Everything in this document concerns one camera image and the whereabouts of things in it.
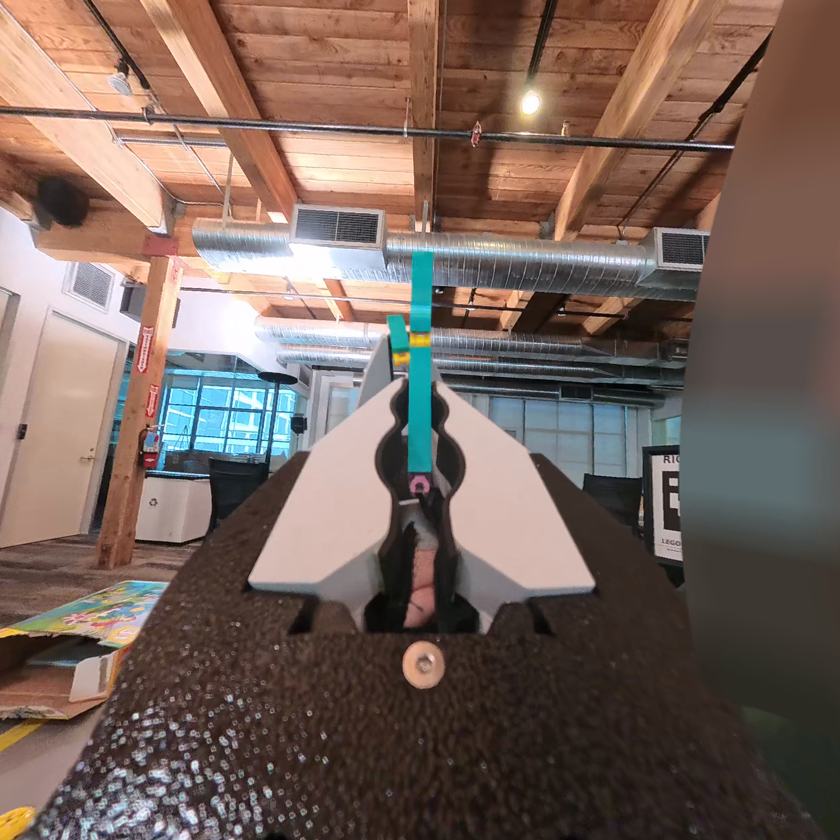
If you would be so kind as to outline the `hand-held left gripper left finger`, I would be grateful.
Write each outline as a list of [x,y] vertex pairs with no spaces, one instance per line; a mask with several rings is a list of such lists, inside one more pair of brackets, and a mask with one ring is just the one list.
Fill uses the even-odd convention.
[[249,574],[253,590],[340,603],[364,630],[392,522],[375,455],[398,425],[391,405],[405,389],[389,384],[315,444]]

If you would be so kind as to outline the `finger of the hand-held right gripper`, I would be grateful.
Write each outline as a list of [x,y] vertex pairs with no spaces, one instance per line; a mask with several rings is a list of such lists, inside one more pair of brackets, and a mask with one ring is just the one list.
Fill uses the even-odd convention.
[[389,333],[384,333],[379,338],[364,368],[359,389],[359,409],[391,384],[393,376],[391,336]]

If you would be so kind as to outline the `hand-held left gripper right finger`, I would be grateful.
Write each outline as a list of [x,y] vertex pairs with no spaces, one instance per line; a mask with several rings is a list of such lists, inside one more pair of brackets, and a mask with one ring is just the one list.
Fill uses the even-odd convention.
[[591,595],[595,579],[529,451],[457,395],[433,384],[434,486],[454,539],[455,594],[489,632],[508,604]]

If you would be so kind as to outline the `teal yellow lego assembly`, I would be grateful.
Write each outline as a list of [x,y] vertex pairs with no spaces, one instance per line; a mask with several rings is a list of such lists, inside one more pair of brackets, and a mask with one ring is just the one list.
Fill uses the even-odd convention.
[[409,323],[389,316],[392,361],[408,372],[406,471],[409,492],[414,497],[432,489],[432,308],[434,255],[415,251],[412,255],[411,307]]

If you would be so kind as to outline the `torn cardboard lego box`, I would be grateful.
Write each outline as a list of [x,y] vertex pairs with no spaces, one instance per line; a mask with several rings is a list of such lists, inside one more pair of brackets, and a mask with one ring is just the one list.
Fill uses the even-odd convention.
[[68,721],[110,695],[167,583],[122,581],[1,631],[1,719]]

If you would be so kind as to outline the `person's right hand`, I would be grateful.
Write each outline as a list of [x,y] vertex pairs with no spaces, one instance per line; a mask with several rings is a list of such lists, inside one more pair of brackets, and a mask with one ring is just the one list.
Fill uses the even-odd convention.
[[424,627],[436,615],[434,588],[435,549],[416,549],[413,557],[412,589],[403,621],[405,629]]

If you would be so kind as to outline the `black floor lamp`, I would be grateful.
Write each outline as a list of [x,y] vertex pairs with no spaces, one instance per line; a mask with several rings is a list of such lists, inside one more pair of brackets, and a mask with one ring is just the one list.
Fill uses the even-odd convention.
[[274,372],[274,371],[263,371],[258,374],[261,381],[269,383],[273,385],[273,395],[272,395],[272,404],[270,409],[269,415],[269,425],[268,425],[268,432],[267,432],[267,441],[266,441],[266,455],[265,455],[265,464],[266,469],[270,469],[270,460],[272,457],[272,447],[274,444],[275,438],[275,425],[277,420],[277,408],[279,403],[279,396],[280,396],[280,387],[281,386],[288,386],[294,385],[298,383],[298,378],[294,375],[288,373],[281,373],[281,372]]

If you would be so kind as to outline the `white recycling bin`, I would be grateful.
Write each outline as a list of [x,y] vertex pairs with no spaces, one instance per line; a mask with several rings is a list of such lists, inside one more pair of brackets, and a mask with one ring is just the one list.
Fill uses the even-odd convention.
[[143,482],[135,539],[176,545],[202,540],[211,513],[208,474],[149,470]]

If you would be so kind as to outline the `marker sign board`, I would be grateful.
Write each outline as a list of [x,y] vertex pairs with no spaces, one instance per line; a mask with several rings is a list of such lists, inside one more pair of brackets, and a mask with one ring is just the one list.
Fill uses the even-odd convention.
[[665,566],[681,568],[678,445],[643,449],[644,542]]

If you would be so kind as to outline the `white door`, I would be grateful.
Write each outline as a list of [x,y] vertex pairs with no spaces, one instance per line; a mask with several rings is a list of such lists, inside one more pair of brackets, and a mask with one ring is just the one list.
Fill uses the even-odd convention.
[[129,342],[19,302],[2,392],[3,548],[89,532]]

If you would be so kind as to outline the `black ceiling pipe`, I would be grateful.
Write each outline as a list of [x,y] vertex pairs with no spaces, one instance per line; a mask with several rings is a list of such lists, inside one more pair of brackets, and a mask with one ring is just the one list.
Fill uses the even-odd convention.
[[491,132],[480,125],[473,129],[430,129],[381,127],[345,123],[289,122],[265,119],[236,119],[200,117],[196,115],[161,114],[157,112],[110,112],[68,108],[35,108],[2,106],[3,117],[22,119],[52,119],[65,121],[97,121],[130,123],[149,126],[202,128],[212,130],[263,131],[269,133],[346,134],[355,137],[401,138],[406,140],[457,140],[479,144],[538,144],[624,151],[697,152],[705,154],[731,153],[733,143],[714,143],[697,140],[646,140],[603,136],[562,135],[557,133]]

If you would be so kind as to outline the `black ceiling speaker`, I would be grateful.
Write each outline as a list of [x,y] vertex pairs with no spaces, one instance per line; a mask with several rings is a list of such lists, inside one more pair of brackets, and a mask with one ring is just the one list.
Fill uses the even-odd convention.
[[37,181],[35,216],[42,228],[49,229],[53,224],[80,228],[89,210],[89,196],[67,179],[46,175]]

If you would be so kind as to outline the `slim metal air duct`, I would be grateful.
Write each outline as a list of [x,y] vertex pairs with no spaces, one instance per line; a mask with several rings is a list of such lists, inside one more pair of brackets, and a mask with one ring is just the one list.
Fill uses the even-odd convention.
[[[258,318],[257,338],[281,363],[359,370],[371,361],[383,324]],[[452,375],[532,380],[619,382],[681,387],[688,342],[576,338],[469,329],[432,329],[428,345],[437,368]]]

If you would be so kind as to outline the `white duct vent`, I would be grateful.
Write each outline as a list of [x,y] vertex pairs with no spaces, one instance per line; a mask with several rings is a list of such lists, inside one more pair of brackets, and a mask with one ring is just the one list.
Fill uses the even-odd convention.
[[711,232],[694,228],[653,228],[657,268],[701,272]]
[[297,204],[288,233],[288,246],[385,250],[386,225],[382,210],[344,206]]

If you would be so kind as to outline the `large metal air duct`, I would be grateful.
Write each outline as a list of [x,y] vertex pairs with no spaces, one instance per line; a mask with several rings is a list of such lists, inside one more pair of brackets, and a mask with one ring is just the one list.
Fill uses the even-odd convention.
[[394,232],[384,251],[289,248],[287,239],[277,224],[200,218],[192,226],[197,254],[223,273],[407,284],[413,252],[428,251],[437,287],[687,302],[701,275],[657,268],[653,231],[638,244]]

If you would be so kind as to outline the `wooden post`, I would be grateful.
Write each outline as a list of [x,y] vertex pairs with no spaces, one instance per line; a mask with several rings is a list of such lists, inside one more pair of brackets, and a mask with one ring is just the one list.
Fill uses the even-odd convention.
[[155,422],[155,419],[150,420],[145,416],[145,404],[150,384],[161,387],[181,280],[182,269],[175,257],[156,256],[151,259],[140,322],[140,329],[141,325],[153,325],[155,330],[150,364],[145,374],[139,374],[133,362],[129,377],[107,502],[96,546],[96,565],[99,569],[114,570],[132,562],[145,476],[145,470],[140,465],[140,435]]

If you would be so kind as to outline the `white wall vent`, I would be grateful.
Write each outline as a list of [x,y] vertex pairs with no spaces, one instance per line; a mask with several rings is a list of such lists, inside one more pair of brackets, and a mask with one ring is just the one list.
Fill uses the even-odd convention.
[[119,273],[109,266],[73,262],[66,268],[62,294],[107,313],[119,278]]

